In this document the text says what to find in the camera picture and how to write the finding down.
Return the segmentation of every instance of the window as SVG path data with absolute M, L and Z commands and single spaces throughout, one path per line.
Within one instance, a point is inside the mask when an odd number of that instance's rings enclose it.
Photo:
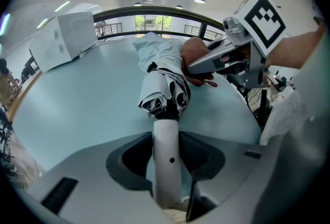
M 135 31 L 159 30 L 171 31 L 172 17 L 167 15 L 135 15 Z M 144 34 L 137 34 L 136 37 L 142 37 Z

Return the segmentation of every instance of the metal railing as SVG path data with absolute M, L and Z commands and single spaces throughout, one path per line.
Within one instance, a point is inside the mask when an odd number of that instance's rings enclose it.
M 198 36 L 199 32 L 200 32 L 200 27 L 185 24 L 184 33 L 187 33 L 187 34 L 190 34 L 193 36 Z M 212 39 L 212 40 L 222 37 L 222 36 L 223 36 L 223 34 L 221 34 L 219 32 L 214 32 L 211 30 L 205 31 L 205 37 Z
M 107 24 L 102 26 L 101 28 L 96 28 L 97 37 L 103 37 L 108 35 L 113 35 L 115 33 L 123 32 L 122 23 L 117 24 Z
M 198 13 L 186 11 L 186 10 L 179 10 L 170 7 L 162 7 L 162 6 L 140 6 L 140 7 L 125 7 L 119 9 L 108 10 L 104 12 L 100 12 L 94 14 L 94 22 L 100 22 L 112 18 L 118 18 L 123 16 L 130 16 L 130 15 L 141 15 L 141 14 L 157 14 L 157 15 L 168 15 L 173 17 L 179 17 L 183 19 L 189 19 L 195 22 L 201 23 L 199 28 L 199 32 L 197 34 L 203 40 L 212 41 L 210 37 L 206 36 L 206 27 L 212 26 L 216 29 L 224 31 L 224 27 L 222 23 L 215 21 L 209 17 L 200 15 Z M 193 37 L 196 35 L 192 35 L 190 33 L 185 32 L 171 32 L 171 31 L 163 31 L 163 30 L 143 30 L 143 31 L 130 31 L 130 32 L 121 32 L 121 33 L 112 33 L 109 35 L 104 34 L 104 36 L 98 37 L 99 40 L 117 37 L 117 36 L 128 36 L 128 35 L 141 35 L 148 32 L 154 32 L 158 35 L 174 35 L 174 36 L 184 36 L 184 37 Z

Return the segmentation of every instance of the hand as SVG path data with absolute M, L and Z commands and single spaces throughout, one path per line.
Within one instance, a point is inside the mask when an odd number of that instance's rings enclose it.
M 192 37 L 186 42 L 184 42 L 181 49 L 180 55 L 183 59 L 182 70 L 185 75 L 185 78 L 197 87 L 200 87 L 205 84 L 205 80 L 213 80 L 214 77 L 212 73 L 192 75 L 187 71 L 187 66 L 197 58 L 200 58 L 208 53 L 210 53 L 210 50 L 207 49 L 202 39 L 198 37 Z

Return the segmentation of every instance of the cable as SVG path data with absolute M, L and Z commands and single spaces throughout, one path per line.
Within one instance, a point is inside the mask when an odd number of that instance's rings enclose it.
M 250 95 L 248 95 L 248 99 L 249 99 L 249 102 L 251 101 L 251 98 L 254 96 L 254 93 L 257 91 L 257 89 L 255 89 L 255 91 L 252 93 L 252 96 L 250 97 Z
M 256 118 L 256 119 L 258 119 L 258 117 L 256 116 L 256 115 L 254 115 L 254 113 L 253 113 L 253 111 L 251 110 L 251 108 L 250 108 L 250 105 L 249 105 L 249 102 L 248 102 L 248 93 L 246 92 L 245 93 L 245 101 L 246 101 L 246 105 L 248 106 L 248 108 L 250 109 L 250 111 L 251 111 L 251 113 L 253 114 L 253 116 Z
M 261 96 L 261 93 L 262 93 L 262 90 L 260 89 L 260 93 L 259 93 L 259 96 L 258 96 L 257 101 L 259 101 L 259 98 L 260 98 L 260 96 Z
M 36 169 L 37 169 L 37 174 L 38 174 L 38 177 L 40 177 L 40 172 L 38 170 L 38 167 L 37 167 L 37 162 L 35 161 L 35 165 L 36 165 Z
M 255 91 L 255 94 L 253 94 L 253 96 L 250 98 L 250 100 L 249 100 L 249 102 L 258 94 L 258 92 L 260 91 L 260 90 L 257 90 L 256 89 L 256 91 Z

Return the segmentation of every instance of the white fabric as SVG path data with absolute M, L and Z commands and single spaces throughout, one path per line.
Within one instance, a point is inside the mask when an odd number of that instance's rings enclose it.
M 296 90 L 273 107 L 260 144 L 266 145 L 271 137 L 288 132 L 312 116 L 330 113 L 329 46 L 327 29 L 317 48 L 293 78 Z
M 135 39 L 132 44 L 140 58 L 139 67 L 146 72 L 138 106 L 147 112 L 165 110 L 168 100 L 172 100 L 181 114 L 188 104 L 190 95 L 181 70 L 182 41 L 164 39 L 149 32 Z M 157 65 L 157 69 L 148 73 L 147 70 L 152 63 Z M 175 85 L 173 93 L 170 91 L 172 83 Z

